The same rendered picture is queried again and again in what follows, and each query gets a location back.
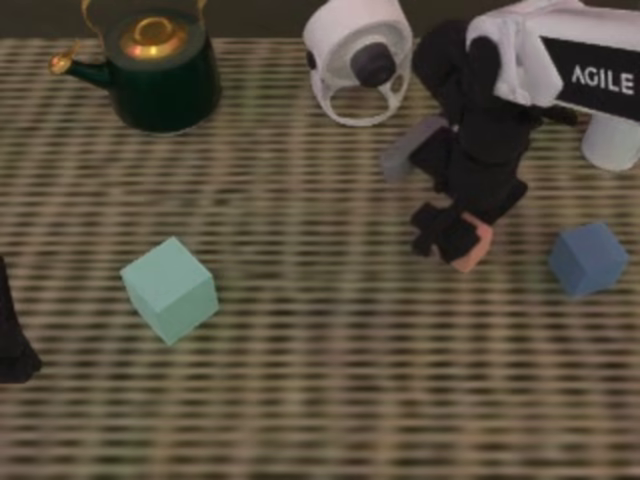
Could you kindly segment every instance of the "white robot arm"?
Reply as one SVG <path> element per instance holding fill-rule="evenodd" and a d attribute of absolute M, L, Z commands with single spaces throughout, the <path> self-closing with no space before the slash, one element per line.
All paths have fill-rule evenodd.
<path fill-rule="evenodd" d="M 467 44 L 488 37 L 502 69 L 494 93 L 527 106 L 593 115 L 583 153 L 612 171 L 640 157 L 640 12 L 580 0 L 524 0 L 475 18 Z"/>

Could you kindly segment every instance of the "white cylinder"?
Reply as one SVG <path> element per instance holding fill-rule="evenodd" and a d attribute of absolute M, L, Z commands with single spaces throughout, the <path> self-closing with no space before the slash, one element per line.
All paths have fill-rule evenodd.
<path fill-rule="evenodd" d="M 582 154 L 593 165 L 610 172 L 622 172 L 640 158 L 640 124 L 596 114 L 582 139 Z"/>

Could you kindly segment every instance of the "black cap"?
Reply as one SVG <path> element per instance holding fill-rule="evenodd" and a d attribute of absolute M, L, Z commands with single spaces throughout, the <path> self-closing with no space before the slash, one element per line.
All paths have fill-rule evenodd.
<path fill-rule="evenodd" d="M 396 74 L 396 62 L 384 43 L 370 43 L 351 57 L 351 70 L 367 88 L 378 88 Z"/>

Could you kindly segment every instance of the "teapot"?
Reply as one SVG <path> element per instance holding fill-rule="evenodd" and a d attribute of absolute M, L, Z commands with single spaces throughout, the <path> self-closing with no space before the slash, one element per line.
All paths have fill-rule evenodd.
<path fill-rule="evenodd" d="M 91 0 L 82 0 L 87 25 L 97 33 L 105 60 L 74 58 L 78 42 L 49 62 L 54 75 L 70 75 L 108 92 L 122 122 L 151 134 L 176 134 L 207 119 L 222 85 L 203 10 L 199 15 L 152 8 L 120 19 L 102 33 L 90 21 Z"/>

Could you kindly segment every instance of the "dark background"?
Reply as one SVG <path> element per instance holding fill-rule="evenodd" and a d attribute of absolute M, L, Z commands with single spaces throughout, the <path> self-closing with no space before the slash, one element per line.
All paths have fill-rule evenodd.
<path fill-rule="evenodd" d="M 152 0 L 145 0 L 153 5 Z M 189 0 L 173 0 L 185 5 Z M 94 0 L 92 11 L 131 8 L 139 0 Z M 299 37 L 304 24 L 324 0 L 209 0 L 207 22 L 214 37 Z M 403 0 L 416 36 L 451 17 L 475 15 L 514 3 L 504 0 Z M 599 7 L 637 9 L 638 0 L 587 0 Z M 0 0 L 0 37 L 91 36 L 80 0 Z"/>

